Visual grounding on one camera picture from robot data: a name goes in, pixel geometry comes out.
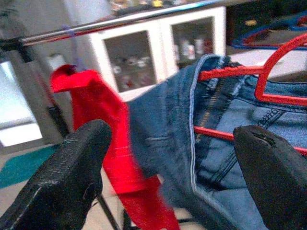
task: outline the blue hanger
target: blue hanger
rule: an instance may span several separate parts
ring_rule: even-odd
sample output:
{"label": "blue hanger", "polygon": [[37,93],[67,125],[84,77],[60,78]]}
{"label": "blue hanger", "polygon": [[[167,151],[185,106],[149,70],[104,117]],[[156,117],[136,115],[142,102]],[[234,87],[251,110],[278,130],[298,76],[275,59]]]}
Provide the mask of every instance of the blue hanger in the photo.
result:
{"label": "blue hanger", "polygon": [[63,25],[62,28],[64,30],[67,30],[71,37],[71,51],[72,51],[72,62],[73,62],[72,64],[75,66],[75,70],[77,72],[87,70],[84,62],[78,55],[76,34],[74,33],[74,31],[71,30],[71,28],[68,25]]}
{"label": "blue hanger", "polygon": [[[307,27],[297,26],[299,23],[299,20],[305,16],[307,16],[307,11],[301,12],[291,19],[280,20],[278,22],[271,23],[269,25],[258,27],[255,30],[252,30],[240,36],[238,39],[233,40],[231,46],[235,48],[239,48],[239,49],[278,49],[280,46],[274,46],[274,45],[272,46],[270,45],[250,46],[246,44],[246,40],[255,34],[261,34],[262,32],[265,32],[266,30],[274,29],[278,27],[288,27],[291,31],[307,31]],[[307,46],[300,46],[300,47],[297,47],[295,50],[307,50]]]}

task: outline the rack leg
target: rack leg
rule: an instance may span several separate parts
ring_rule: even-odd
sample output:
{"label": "rack leg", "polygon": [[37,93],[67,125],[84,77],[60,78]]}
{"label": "rack leg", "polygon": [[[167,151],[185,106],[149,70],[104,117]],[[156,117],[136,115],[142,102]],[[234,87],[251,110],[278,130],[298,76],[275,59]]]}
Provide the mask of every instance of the rack leg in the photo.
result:
{"label": "rack leg", "polygon": [[101,195],[99,195],[96,199],[98,200],[100,206],[102,207],[103,211],[105,212],[106,217],[109,220],[110,224],[112,225],[113,229],[114,230],[120,230],[120,228],[119,228],[117,222],[115,221],[115,219],[114,219],[108,205],[106,204],[104,198]]}

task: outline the white cabinet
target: white cabinet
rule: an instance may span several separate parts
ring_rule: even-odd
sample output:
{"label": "white cabinet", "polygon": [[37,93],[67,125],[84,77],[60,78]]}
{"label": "white cabinet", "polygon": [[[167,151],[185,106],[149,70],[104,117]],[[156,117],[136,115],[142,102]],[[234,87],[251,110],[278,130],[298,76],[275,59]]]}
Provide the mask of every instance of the white cabinet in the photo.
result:
{"label": "white cabinet", "polygon": [[225,54],[225,7],[105,30],[89,39],[96,69],[128,101],[204,53]]}

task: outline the teal rug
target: teal rug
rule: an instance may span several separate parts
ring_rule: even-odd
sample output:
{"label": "teal rug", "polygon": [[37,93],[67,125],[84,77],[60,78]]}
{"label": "teal rug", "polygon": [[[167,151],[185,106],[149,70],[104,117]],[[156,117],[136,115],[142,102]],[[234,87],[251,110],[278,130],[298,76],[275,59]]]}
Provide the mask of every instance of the teal rug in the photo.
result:
{"label": "teal rug", "polygon": [[0,188],[28,180],[58,148],[50,146],[9,159],[0,172]]}

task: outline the jeans waistband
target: jeans waistband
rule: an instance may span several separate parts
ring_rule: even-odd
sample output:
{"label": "jeans waistband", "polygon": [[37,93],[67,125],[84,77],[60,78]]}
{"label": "jeans waistband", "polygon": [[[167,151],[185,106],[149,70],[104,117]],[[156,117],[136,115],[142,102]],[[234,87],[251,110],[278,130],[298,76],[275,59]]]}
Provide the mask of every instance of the jeans waistband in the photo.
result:
{"label": "jeans waistband", "polygon": [[[247,101],[251,101],[254,104],[259,104],[260,106],[273,106],[298,110],[297,112],[307,113],[307,107],[300,105],[288,105],[288,104],[279,104],[279,103],[266,103],[261,102],[255,98],[255,88],[258,78],[250,75],[246,78],[245,83],[242,85],[238,98],[242,98]],[[265,93],[277,94],[277,95],[286,95],[286,96],[295,96],[295,97],[306,97],[307,98],[307,82],[291,83],[291,82],[276,82],[276,81],[267,81],[265,87]]]}

